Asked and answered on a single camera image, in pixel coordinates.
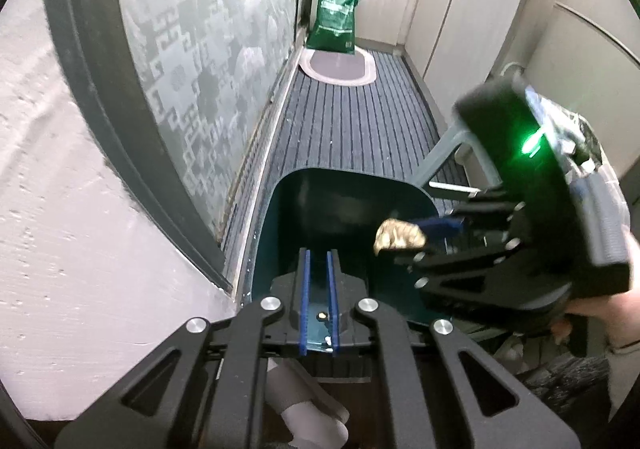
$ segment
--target metal bolt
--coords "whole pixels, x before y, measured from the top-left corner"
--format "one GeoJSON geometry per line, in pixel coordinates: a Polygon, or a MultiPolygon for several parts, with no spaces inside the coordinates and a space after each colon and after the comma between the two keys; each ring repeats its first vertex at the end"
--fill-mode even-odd
{"type": "Polygon", "coordinates": [[[199,334],[207,327],[207,321],[202,317],[194,317],[187,321],[187,331],[192,334],[199,334]]]}
{"type": "Polygon", "coordinates": [[[363,312],[373,312],[378,309],[378,301],[369,297],[360,299],[358,302],[358,308],[363,312]]]}
{"type": "Polygon", "coordinates": [[[262,299],[262,301],[260,301],[260,306],[262,307],[262,309],[268,311],[277,310],[278,308],[280,308],[281,304],[282,302],[280,301],[280,299],[272,295],[265,297],[264,299],[262,299]]]}
{"type": "Polygon", "coordinates": [[[512,251],[520,244],[520,238],[511,238],[504,246],[508,251],[512,251]]]}
{"type": "Polygon", "coordinates": [[[426,285],[428,282],[429,282],[429,278],[428,277],[421,277],[420,279],[418,279],[418,281],[415,282],[414,288],[420,289],[424,285],[426,285]]]}
{"type": "Polygon", "coordinates": [[[433,329],[440,335],[449,335],[453,331],[453,324],[446,319],[438,319],[433,323],[433,329]]]}

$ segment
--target trash can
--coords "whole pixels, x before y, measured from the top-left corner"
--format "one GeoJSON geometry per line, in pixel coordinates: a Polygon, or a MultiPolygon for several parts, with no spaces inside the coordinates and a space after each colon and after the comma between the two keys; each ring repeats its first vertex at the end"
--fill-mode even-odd
{"type": "Polygon", "coordinates": [[[275,277],[294,272],[305,247],[312,260],[310,307],[326,307],[326,252],[337,249],[342,271],[364,279],[370,297],[409,320],[430,323],[441,315],[422,305],[416,276],[395,265],[392,256],[373,253],[383,220],[430,216],[437,216],[431,198],[407,182],[324,168],[293,171],[271,195],[258,238],[252,299],[267,295],[275,277]]]}

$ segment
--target green rice bag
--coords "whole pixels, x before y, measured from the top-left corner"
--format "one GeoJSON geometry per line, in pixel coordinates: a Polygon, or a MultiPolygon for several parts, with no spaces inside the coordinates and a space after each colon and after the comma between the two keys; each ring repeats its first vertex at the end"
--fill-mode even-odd
{"type": "Polygon", "coordinates": [[[355,53],[354,10],[358,0],[318,0],[316,23],[306,47],[328,52],[355,53]]]}

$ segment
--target crumpled paper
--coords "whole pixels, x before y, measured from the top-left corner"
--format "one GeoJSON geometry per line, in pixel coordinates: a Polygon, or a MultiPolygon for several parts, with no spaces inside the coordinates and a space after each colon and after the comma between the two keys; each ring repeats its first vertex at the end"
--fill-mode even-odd
{"type": "Polygon", "coordinates": [[[427,244],[427,237],[414,223],[389,218],[382,222],[376,232],[373,252],[381,250],[421,249],[427,244]]]}

